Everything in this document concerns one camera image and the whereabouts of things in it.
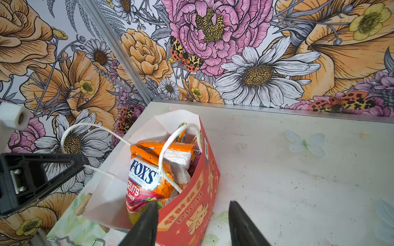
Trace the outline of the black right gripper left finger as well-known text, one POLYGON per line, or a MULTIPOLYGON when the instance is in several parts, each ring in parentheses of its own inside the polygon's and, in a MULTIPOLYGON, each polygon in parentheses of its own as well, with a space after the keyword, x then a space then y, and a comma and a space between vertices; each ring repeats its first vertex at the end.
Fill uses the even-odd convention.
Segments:
POLYGON ((159 223, 158 202, 152 202, 119 246, 154 246, 159 223))

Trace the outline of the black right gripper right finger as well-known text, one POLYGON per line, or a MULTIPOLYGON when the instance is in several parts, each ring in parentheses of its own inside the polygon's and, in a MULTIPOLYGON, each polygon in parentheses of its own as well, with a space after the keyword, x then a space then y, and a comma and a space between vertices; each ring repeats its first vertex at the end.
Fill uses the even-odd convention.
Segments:
POLYGON ((271 246, 240 204, 229 204, 228 220, 232 246, 271 246))

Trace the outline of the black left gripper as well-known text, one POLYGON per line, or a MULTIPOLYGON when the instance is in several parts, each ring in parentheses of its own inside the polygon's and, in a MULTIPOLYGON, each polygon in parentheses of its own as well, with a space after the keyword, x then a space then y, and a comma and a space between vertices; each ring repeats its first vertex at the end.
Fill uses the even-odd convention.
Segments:
POLYGON ((32 117, 24 106, 1 101, 1 215, 45 198, 89 165, 84 154, 9 153, 32 117))

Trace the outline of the red white paper bag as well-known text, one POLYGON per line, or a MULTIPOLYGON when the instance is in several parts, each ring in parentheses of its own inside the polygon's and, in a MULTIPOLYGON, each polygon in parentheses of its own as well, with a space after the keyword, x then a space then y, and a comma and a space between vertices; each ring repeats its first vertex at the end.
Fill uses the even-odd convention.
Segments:
POLYGON ((159 210, 156 243, 161 246, 198 246, 209 224, 220 173, 200 117, 186 110, 157 115, 134 133, 121 137, 104 162, 104 175, 91 196, 87 196, 82 216, 105 227, 130 230, 126 193, 131 162, 130 147, 142 140, 166 141, 159 158, 163 177, 175 188, 169 203, 159 210), (184 130, 188 140, 195 136, 201 158, 184 190, 174 181, 164 153, 184 130))

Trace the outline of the orange Fox's fruits candy bag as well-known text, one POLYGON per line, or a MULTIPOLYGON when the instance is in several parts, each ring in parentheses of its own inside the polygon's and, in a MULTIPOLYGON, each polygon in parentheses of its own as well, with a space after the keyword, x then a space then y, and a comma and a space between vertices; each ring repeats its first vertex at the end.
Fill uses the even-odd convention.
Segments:
POLYGON ((144 149, 130 147, 131 162, 126 193, 126 207, 132 225, 150 203, 158 203, 161 210, 175 190, 159 169, 159 158, 144 149))

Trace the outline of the orange snack bag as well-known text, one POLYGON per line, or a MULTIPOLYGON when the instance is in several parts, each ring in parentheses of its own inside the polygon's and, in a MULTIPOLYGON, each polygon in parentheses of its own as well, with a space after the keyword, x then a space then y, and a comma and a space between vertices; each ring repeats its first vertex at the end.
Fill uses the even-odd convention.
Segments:
MULTIPOLYGON (((166 141, 142 140, 137 146, 159 157, 166 141)), ((171 165, 171 172, 175 183, 184 190, 191 180, 188 172, 194 157, 195 145, 173 142, 164 153, 163 162, 171 165)))

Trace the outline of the colourful candy snack bag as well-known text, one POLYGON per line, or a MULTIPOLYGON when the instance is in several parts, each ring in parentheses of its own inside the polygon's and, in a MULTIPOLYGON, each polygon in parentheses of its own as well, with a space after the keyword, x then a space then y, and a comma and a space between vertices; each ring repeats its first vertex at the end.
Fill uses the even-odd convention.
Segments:
POLYGON ((193 176, 202 154, 201 149, 199 148, 198 145, 197 137, 195 136, 192 140, 188 140, 186 135, 186 130, 184 130, 179 136, 176 137, 175 142, 180 142, 183 144, 187 143, 195 146, 194 152, 191 157, 191 163, 188 169, 188 173, 190 174, 190 176, 193 176))

